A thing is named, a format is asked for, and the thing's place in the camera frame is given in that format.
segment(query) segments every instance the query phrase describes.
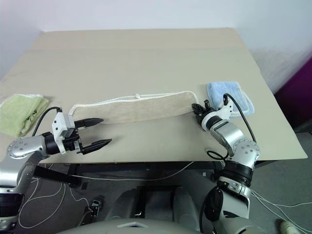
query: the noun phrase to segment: black cable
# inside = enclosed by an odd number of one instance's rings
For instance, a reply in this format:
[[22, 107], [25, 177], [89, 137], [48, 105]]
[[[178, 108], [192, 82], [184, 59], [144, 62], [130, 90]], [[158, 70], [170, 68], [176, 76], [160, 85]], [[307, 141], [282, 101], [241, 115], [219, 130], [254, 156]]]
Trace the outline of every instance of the black cable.
[[254, 133], [253, 133], [253, 131], [252, 131], [252, 128], [250, 127], [248, 121], [246, 120], [246, 118], [245, 118], [245, 116], [244, 116], [244, 113], [243, 113], [242, 109], [240, 108], [239, 104], [236, 102], [236, 100], [234, 99], [234, 97], [232, 97], [231, 95], [229, 95], [229, 94], [224, 94], [224, 95], [225, 95], [225, 96], [228, 96], [228, 97], [234, 102], [235, 106], [237, 107], [237, 109], [238, 109], [240, 115], [242, 116], [242, 118], [243, 118], [243, 120], [244, 120], [244, 122], [245, 122], [245, 124], [246, 124], [246, 126], [247, 126], [247, 128], [248, 128], [248, 130], [249, 130], [249, 132], [250, 132], [250, 135], [252, 135], [253, 141], [257, 143], [257, 141], [255, 140], [255, 137], [254, 137]]
[[212, 150], [208, 150], [207, 151], [207, 154], [209, 157], [215, 159], [215, 160], [223, 160], [224, 163], [226, 162], [225, 159], [229, 156], [229, 152], [226, 154], [225, 157], [223, 157], [221, 154], [215, 152], [215, 151], [212, 151]]
[[204, 229], [203, 229], [203, 214], [204, 214], [204, 209], [206, 207], [206, 201], [208, 199], [208, 195], [209, 193], [206, 195], [203, 203], [201, 204], [201, 208], [200, 208], [200, 212], [199, 212], [199, 228], [200, 228], [200, 232], [204, 233]]
[[41, 115], [40, 119], [38, 120], [38, 123], [37, 123], [37, 125], [36, 125], [36, 127], [35, 127], [35, 129], [34, 129], [34, 131], [33, 131], [33, 134], [31, 135], [32, 137], [34, 137], [34, 136], [36, 135], [36, 132], [37, 132], [37, 130], [38, 130], [38, 127], [40, 126], [40, 124], [41, 124], [41, 122], [42, 122], [44, 116], [45, 116], [49, 111], [54, 110], [54, 109], [56, 109], [57, 111], [60, 111], [60, 110], [61, 110], [61, 108], [58, 107], [58, 106], [53, 106], [53, 107], [50, 107], [50, 108], [46, 109], [45, 112], [43, 112], [43, 114]]

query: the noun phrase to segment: white wall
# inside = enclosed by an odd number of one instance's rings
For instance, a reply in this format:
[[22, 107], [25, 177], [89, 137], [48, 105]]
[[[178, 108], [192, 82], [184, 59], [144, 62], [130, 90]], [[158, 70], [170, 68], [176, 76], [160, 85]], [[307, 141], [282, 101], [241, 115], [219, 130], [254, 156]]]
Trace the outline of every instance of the white wall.
[[0, 77], [40, 31], [233, 27], [273, 92], [312, 51], [311, 0], [0, 0]]

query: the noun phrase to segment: black table leg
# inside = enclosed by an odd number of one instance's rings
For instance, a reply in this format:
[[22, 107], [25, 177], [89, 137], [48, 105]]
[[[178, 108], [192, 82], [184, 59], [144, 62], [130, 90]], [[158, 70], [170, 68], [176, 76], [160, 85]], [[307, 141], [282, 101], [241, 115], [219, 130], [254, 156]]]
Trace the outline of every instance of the black table leg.
[[257, 169], [257, 168], [259, 168], [259, 167], [263, 167], [263, 166], [266, 166], [266, 165], [268, 165], [268, 164], [270, 164], [270, 163], [273, 163], [273, 162], [276, 162], [277, 160], [265, 160], [265, 161], [257, 161], [256, 163], [255, 163], [255, 168]]
[[[190, 161], [181, 162], [123, 162], [123, 163], [83, 163], [70, 164], [68, 174], [95, 172], [122, 172], [122, 171], [154, 171], [154, 170], [181, 170]], [[186, 170], [221, 170], [220, 162], [195, 161]]]
[[34, 176], [51, 181], [65, 183], [68, 184], [71, 188], [76, 188], [81, 184], [81, 178], [67, 175], [61, 172], [56, 172], [40, 166], [36, 167]]

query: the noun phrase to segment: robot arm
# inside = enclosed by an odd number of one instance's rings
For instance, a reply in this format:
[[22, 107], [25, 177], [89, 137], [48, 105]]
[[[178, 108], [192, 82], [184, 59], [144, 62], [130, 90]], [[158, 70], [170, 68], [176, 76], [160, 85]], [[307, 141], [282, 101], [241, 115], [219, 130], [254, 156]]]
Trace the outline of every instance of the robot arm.
[[111, 139], [83, 146], [78, 129], [102, 122], [100, 118], [73, 121], [72, 116], [58, 111], [53, 121], [53, 133], [20, 137], [7, 148], [0, 163], [0, 232], [15, 228], [18, 212], [34, 170], [41, 160], [57, 153], [75, 150], [87, 154], [107, 145]]
[[233, 101], [230, 95], [225, 94], [223, 107], [219, 110], [212, 109], [208, 100], [205, 101], [205, 108], [199, 104], [192, 105], [198, 124], [204, 131], [210, 131], [228, 151], [228, 155], [223, 158], [224, 168], [215, 175], [217, 186], [207, 194], [201, 214], [204, 213], [213, 223], [215, 233], [218, 234], [262, 234], [264, 231], [248, 220], [249, 187], [260, 148], [229, 121]]

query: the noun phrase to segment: purple wall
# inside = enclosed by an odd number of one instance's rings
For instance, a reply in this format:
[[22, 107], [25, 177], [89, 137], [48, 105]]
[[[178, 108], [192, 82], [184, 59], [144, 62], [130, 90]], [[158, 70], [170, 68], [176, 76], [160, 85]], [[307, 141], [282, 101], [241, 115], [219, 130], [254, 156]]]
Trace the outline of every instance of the purple wall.
[[312, 126], [312, 58], [275, 94], [275, 98], [292, 128]]

